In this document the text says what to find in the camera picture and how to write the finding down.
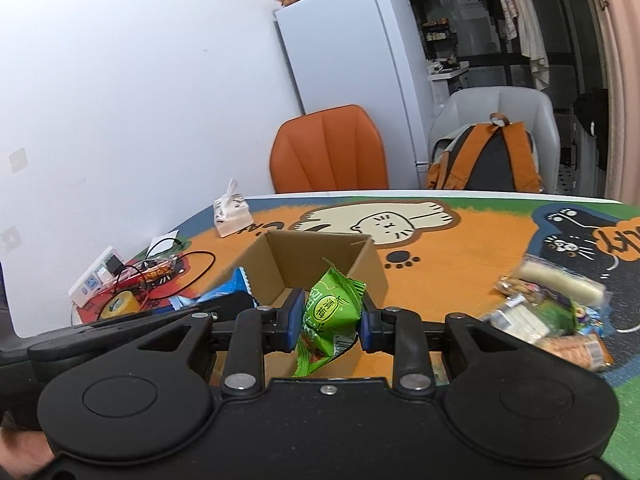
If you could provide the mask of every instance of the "pink curtain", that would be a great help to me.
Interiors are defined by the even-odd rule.
[[[640,0],[597,0],[609,79],[606,196],[640,205]]]

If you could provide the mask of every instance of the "orange chair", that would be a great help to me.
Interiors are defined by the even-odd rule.
[[[277,193],[389,188],[380,134],[357,105],[284,123],[271,149],[270,170]]]

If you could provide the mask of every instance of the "white wall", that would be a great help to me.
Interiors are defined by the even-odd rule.
[[[106,246],[133,256],[232,176],[272,191],[271,144],[300,113],[276,8],[0,0],[0,259],[19,335],[68,324],[67,291]]]

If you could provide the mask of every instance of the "table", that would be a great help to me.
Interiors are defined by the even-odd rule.
[[[213,227],[212,208],[178,227],[178,237],[188,240],[186,250],[217,256],[210,276],[184,295],[207,290],[217,271],[272,229],[371,234],[389,284],[385,306],[415,310],[425,320],[442,321],[454,311],[487,312],[501,298],[492,289],[495,280],[525,252],[605,283],[614,293],[605,341],[616,363],[602,375],[621,408],[605,459],[628,478],[640,479],[640,209],[574,197],[419,190],[274,195],[248,203],[254,224],[226,238]],[[382,214],[384,223],[376,221]],[[162,294],[189,283],[209,261],[187,258]],[[391,363],[384,354],[363,354],[354,375],[389,378]]]

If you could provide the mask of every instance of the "blue package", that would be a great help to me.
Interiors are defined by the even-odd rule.
[[[171,305],[175,310],[181,310],[183,308],[189,308],[190,306],[195,306],[199,303],[203,303],[204,301],[214,300],[215,298],[220,298],[221,296],[233,294],[234,292],[246,292],[248,294],[251,294],[249,280],[246,277],[246,273],[244,272],[243,267],[236,267],[233,274],[231,275],[231,279],[228,280],[228,282],[225,282],[222,285],[213,288],[209,292],[205,292],[196,300],[190,300],[190,298],[185,298],[184,296],[172,296],[169,298],[169,301],[171,302]]]
[[[602,336],[603,323],[600,313],[588,306],[574,302],[575,330],[578,334],[595,333]]]

